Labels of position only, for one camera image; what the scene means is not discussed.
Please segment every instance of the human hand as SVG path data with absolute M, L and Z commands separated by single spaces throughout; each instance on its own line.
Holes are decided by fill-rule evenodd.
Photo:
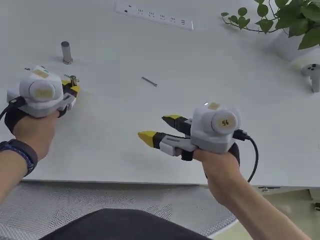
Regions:
M 217 154 L 197 149 L 193 158 L 202 163 L 209 190 L 222 205 L 228 203 L 238 183 L 247 182 L 240 173 L 237 159 L 229 152 Z
M 58 111 L 42 118 L 25 116 L 14 126 L 13 134 L 15 138 L 32 147 L 38 156 L 38 161 L 49 152 L 58 117 Z

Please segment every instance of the wristwatch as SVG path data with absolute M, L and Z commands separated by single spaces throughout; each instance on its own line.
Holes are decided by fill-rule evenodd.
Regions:
M 11 150 L 24 158 L 27 165 L 27 173 L 25 176 L 29 175 L 38 164 L 37 153 L 32 147 L 23 141 L 11 139 L 10 141 L 0 142 L 0 152 L 4 150 Z

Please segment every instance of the black cable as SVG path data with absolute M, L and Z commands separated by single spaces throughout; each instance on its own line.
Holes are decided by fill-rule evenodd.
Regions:
M 232 136 L 234 139 L 237 140 L 241 140 L 241 141 L 245 141 L 245 140 L 249 140 L 253 147 L 254 147 L 254 151 L 255 151 L 255 161 L 254 161 L 254 166 L 253 166 L 253 170 L 252 173 L 248 179 L 248 183 L 251 182 L 252 178 L 254 177 L 254 175 L 256 174 L 257 168 L 258 168 L 258 163 L 259 163 L 259 151 L 258 151 L 258 147 L 257 144 L 255 143 L 255 141 L 243 130 L 238 129 L 233 133 Z
M 13 108 L 16 108 L 16 109 L 21 108 L 25 104 L 27 104 L 26 100 L 22 96 L 18 96 L 12 99 L 11 101 L 9 101 L 9 105 L 0 113 L 0 121 L 9 110 Z
M 253 170 L 252 170 L 252 173 L 248 179 L 248 183 L 251 182 L 252 178 L 254 177 L 254 175 L 256 174 L 256 171 L 257 171 L 257 167 L 258 167 L 258 162 L 259 162 L 259 151 L 258 151 L 258 147 L 257 147 L 257 144 L 255 143 L 255 141 L 250 137 L 248 136 L 247 137 L 247 140 L 249 140 L 253 147 L 254 147 L 254 151 L 255 151 L 255 161 L 254 161 L 254 166 L 253 166 Z
M 8 105 L 0 114 L 0 121 L 4 117 L 4 115 L 11 109 L 12 107 Z

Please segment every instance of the sticker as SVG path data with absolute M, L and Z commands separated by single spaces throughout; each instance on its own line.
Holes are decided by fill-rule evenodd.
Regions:
M 45 73 L 44 71 L 41 71 L 39 69 L 33 70 L 32 71 L 34 74 L 38 75 L 39 77 L 45 79 L 49 76 L 49 74 Z
M 233 116 L 220 118 L 218 126 L 220 129 L 234 129 L 236 127 L 235 118 Z
M 53 97 L 53 92 L 51 88 L 39 88 L 35 90 L 35 96 L 37 98 L 51 99 Z
M 212 102 L 208 105 L 208 109 L 217 110 L 220 107 L 220 104 Z

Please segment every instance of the power strip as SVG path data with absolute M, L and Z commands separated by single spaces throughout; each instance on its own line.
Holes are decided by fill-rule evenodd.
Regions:
M 121 0 L 115 2 L 114 10 L 119 14 L 146 19 L 156 23 L 167 24 L 170 26 L 188 30 L 194 29 L 193 21 L 188 20 L 185 17 L 172 16 L 166 13 L 158 12 L 156 10 L 134 6 L 129 4 L 128 2 Z

